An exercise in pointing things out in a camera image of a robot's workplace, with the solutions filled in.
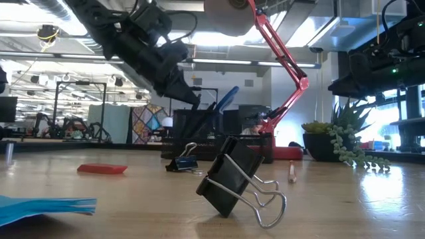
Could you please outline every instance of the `wooden table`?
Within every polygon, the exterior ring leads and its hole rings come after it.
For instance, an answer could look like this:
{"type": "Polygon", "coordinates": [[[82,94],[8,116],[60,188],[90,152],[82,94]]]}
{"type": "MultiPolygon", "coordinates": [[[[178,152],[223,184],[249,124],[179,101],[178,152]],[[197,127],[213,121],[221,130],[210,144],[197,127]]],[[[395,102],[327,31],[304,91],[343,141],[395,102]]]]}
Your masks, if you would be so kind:
{"type": "MultiPolygon", "coordinates": [[[[277,179],[288,198],[282,222],[262,230],[239,202],[230,218],[195,190],[190,173],[166,173],[155,151],[87,149],[16,154],[0,170],[0,192],[10,197],[96,197],[94,216],[56,214],[0,228],[0,238],[425,238],[425,167],[395,165],[390,173],[342,163],[296,163],[298,181],[287,183],[288,162],[262,165],[258,176],[277,179]],[[125,175],[78,174],[81,163],[129,165],[125,175]]],[[[207,170],[211,163],[199,162],[207,170]]],[[[262,211],[266,222],[279,209],[262,211]]]]}

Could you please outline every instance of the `black binder clip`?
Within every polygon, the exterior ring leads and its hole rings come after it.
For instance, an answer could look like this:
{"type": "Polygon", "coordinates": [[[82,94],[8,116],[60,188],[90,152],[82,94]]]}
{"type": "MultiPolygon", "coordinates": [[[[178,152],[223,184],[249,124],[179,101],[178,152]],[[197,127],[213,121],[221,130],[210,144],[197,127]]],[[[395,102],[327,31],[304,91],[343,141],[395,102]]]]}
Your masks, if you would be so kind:
{"type": "Polygon", "coordinates": [[[257,154],[237,139],[228,137],[221,148],[221,153],[208,171],[208,175],[199,185],[197,194],[204,196],[225,218],[232,212],[238,200],[241,200],[254,211],[256,220],[263,229],[274,227],[284,215],[286,197],[279,191],[279,182],[263,181],[255,175],[263,160],[263,156],[257,154]],[[265,185],[275,184],[276,188],[274,191],[266,191],[258,186],[252,178],[265,185]],[[273,222],[264,224],[258,208],[242,197],[249,183],[259,193],[272,196],[269,201],[261,203],[258,193],[247,190],[247,193],[252,193],[255,196],[260,207],[269,205],[277,196],[281,197],[282,207],[278,217],[273,222]]]}

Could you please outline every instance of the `potted plant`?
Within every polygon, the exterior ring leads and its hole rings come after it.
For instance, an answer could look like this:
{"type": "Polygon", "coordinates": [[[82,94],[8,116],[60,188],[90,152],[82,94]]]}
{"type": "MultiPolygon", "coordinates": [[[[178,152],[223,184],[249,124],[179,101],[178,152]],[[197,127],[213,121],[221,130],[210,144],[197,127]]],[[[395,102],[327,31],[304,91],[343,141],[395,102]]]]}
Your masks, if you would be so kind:
{"type": "Polygon", "coordinates": [[[358,165],[389,169],[389,161],[383,158],[366,156],[359,147],[360,137],[356,133],[367,129],[363,127],[369,112],[362,116],[363,110],[355,110],[359,104],[355,102],[350,106],[348,100],[345,106],[336,106],[332,113],[331,123],[305,123],[303,135],[305,148],[310,155],[318,161],[340,162],[345,161],[350,165],[358,165]]]}

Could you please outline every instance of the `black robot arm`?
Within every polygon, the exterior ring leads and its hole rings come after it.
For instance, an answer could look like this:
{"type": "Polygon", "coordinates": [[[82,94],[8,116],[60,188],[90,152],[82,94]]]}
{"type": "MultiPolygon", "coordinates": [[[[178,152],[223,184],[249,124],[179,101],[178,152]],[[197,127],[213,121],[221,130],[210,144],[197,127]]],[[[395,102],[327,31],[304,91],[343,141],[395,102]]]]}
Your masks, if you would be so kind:
{"type": "Polygon", "coordinates": [[[198,103],[199,99],[184,79],[183,70],[177,66],[187,58],[187,47],[180,40],[156,47],[159,37],[167,38],[172,22],[155,1],[141,1],[139,9],[131,15],[109,10],[97,0],[65,1],[90,36],[102,45],[106,59],[119,56],[149,80],[160,96],[198,103]]]}

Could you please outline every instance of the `blue folder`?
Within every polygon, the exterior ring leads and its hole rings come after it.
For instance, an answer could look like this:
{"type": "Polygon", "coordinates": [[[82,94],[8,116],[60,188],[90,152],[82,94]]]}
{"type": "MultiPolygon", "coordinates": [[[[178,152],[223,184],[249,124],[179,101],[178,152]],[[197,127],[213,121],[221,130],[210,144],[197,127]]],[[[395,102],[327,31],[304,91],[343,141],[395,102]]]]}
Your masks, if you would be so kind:
{"type": "Polygon", "coordinates": [[[46,213],[93,214],[96,199],[13,199],[0,195],[0,226],[46,213]]]}

